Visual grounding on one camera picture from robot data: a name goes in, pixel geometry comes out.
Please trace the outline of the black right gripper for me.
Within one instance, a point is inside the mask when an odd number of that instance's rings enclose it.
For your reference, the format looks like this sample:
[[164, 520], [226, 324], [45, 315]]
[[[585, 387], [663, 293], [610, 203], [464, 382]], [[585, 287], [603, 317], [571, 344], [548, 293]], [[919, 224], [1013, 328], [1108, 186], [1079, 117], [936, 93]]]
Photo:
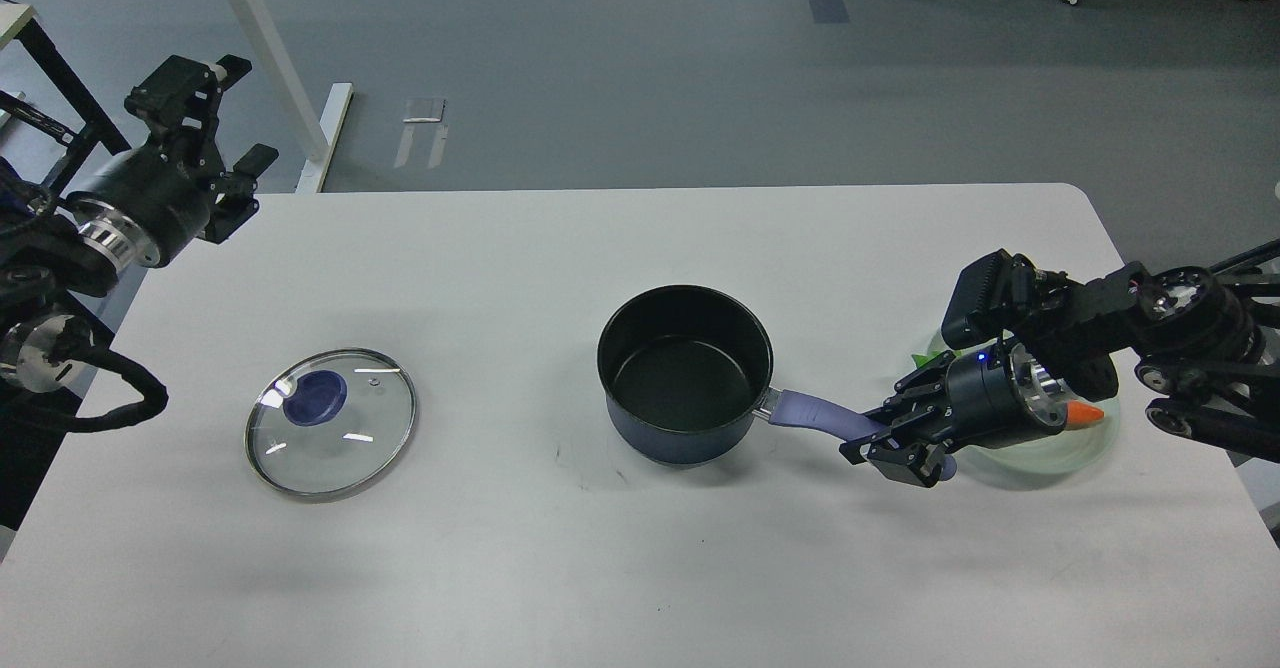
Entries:
[[869, 463], [890, 481], [932, 489], [951, 480], [951, 456], [888, 425], [947, 418], [940, 440], [952, 448], [1005, 449], [1060, 435], [1068, 390], [1020, 343], [991, 343], [957, 358], [932, 358], [900, 378], [879, 407], [838, 450], [850, 466]]

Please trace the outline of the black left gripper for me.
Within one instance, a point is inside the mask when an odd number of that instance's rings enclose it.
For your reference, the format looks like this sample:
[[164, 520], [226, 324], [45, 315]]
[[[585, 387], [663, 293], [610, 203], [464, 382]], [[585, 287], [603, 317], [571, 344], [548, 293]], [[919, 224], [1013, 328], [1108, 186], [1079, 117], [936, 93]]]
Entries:
[[260, 177], [279, 150], [252, 145], [228, 171], [216, 145], [223, 95], [252, 70], [246, 58], [169, 56], [124, 99], [145, 145], [111, 157], [67, 195], [79, 239], [115, 270], [165, 267], [192, 241], [221, 244], [259, 212]]

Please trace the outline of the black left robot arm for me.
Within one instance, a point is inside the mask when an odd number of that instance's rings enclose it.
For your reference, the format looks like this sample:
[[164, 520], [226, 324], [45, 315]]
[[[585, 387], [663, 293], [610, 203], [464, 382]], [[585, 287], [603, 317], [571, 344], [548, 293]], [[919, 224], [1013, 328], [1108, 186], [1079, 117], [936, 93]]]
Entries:
[[279, 154], [253, 145], [233, 166], [218, 147], [221, 100], [251, 61], [166, 58], [125, 99], [148, 131], [77, 189], [63, 171], [24, 180], [3, 165], [3, 532], [31, 508], [64, 436], [159, 416], [168, 392], [113, 349], [84, 305], [129, 267], [160, 270], [192, 241], [220, 244], [259, 212], [259, 179]]

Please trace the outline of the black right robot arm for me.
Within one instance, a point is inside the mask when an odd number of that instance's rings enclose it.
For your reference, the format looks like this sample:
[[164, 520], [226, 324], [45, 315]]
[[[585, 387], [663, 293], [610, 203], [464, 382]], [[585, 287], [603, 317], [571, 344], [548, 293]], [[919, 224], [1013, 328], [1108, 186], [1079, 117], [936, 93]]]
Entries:
[[1149, 273], [1125, 264], [1091, 282], [1036, 267], [1023, 253], [983, 255], [957, 276], [940, 335], [946, 346], [870, 410], [870, 433], [841, 456], [929, 489], [966, 447], [1004, 449], [1060, 435], [1071, 399], [1117, 394], [1114, 354], [1137, 354], [1155, 393], [1146, 417], [1172, 436], [1277, 459], [1276, 241], [1210, 267]]

